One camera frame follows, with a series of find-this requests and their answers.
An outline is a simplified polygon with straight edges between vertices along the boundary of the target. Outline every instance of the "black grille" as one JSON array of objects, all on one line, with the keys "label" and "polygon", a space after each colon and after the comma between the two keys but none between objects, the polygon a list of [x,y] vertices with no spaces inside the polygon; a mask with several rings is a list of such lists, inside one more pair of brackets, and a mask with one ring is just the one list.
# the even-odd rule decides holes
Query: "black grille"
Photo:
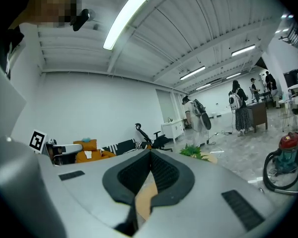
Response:
[{"label": "black grille", "polygon": [[159,193],[174,185],[179,178],[179,170],[154,153],[151,153],[151,171]]},{"label": "black grille", "polygon": [[117,175],[118,181],[136,195],[150,172],[149,161],[150,154],[146,154],[120,170]]},{"label": "black grille", "polygon": [[222,196],[247,231],[252,230],[265,220],[236,190],[224,192]]},{"label": "black grille", "polygon": [[72,179],[72,178],[75,178],[75,177],[82,176],[84,174],[85,173],[83,171],[79,170],[79,171],[59,175],[59,177],[60,177],[61,180],[68,180],[68,179]]}]

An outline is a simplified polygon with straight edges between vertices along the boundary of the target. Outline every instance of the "white wall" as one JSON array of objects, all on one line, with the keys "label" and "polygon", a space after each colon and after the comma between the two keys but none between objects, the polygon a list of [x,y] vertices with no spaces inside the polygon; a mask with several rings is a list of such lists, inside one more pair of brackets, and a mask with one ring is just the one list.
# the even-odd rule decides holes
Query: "white wall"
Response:
[{"label": "white wall", "polygon": [[281,91],[288,91],[284,73],[298,69],[298,49],[278,39],[272,39],[262,58]]},{"label": "white wall", "polygon": [[36,93],[40,81],[40,70],[33,62],[26,46],[11,68],[11,84],[26,100],[11,134],[15,141],[29,144],[33,130],[36,128]]},{"label": "white wall", "polygon": [[222,85],[198,92],[189,96],[191,100],[197,99],[206,108],[206,112],[209,116],[212,113],[225,114],[231,112],[228,102],[228,93],[232,90],[233,80],[237,80],[241,88],[244,90],[248,99],[251,99],[251,92],[249,87],[251,86],[251,78],[255,78],[255,86],[260,89],[261,92],[264,91],[264,86],[260,81],[260,70],[255,69],[254,72],[247,74],[242,77],[233,78]]},{"label": "white wall", "polygon": [[154,85],[86,73],[47,73],[39,90],[38,129],[60,144],[84,137],[99,147],[154,138],[163,117]]}]

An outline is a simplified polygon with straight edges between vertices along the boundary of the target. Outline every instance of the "orange cushion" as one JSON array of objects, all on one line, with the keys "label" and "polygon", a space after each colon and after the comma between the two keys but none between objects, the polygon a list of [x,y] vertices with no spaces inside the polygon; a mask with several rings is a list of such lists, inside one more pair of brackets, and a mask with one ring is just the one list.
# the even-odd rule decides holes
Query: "orange cushion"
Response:
[{"label": "orange cushion", "polygon": [[73,144],[82,145],[83,146],[83,151],[96,151],[97,150],[97,140],[96,139],[92,139],[89,142],[74,141]]},{"label": "orange cushion", "polygon": [[103,160],[111,157],[115,157],[116,155],[108,152],[108,151],[103,151],[102,156],[100,155],[100,150],[97,151],[92,151],[91,152],[91,158],[88,159],[86,157],[86,154],[84,151],[79,152],[76,155],[76,163],[83,163],[83,162],[90,162],[90,161],[98,161],[98,160]]}]

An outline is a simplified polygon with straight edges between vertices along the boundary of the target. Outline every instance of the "vacuum cleaner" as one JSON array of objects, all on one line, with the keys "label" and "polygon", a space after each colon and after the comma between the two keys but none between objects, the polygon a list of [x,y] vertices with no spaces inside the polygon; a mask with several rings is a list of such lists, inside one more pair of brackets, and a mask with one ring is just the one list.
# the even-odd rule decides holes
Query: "vacuum cleaner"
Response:
[{"label": "vacuum cleaner", "polygon": [[276,177],[298,171],[298,133],[289,132],[281,138],[279,148],[266,157],[263,170],[263,182],[269,190],[289,195],[298,194],[298,191],[287,190],[298,181],[298,174],[293,182],[285,186],[276,186],[269,180],[267,165],[270,161],[273,161],[275,165],[276,173],[274,175]]}]

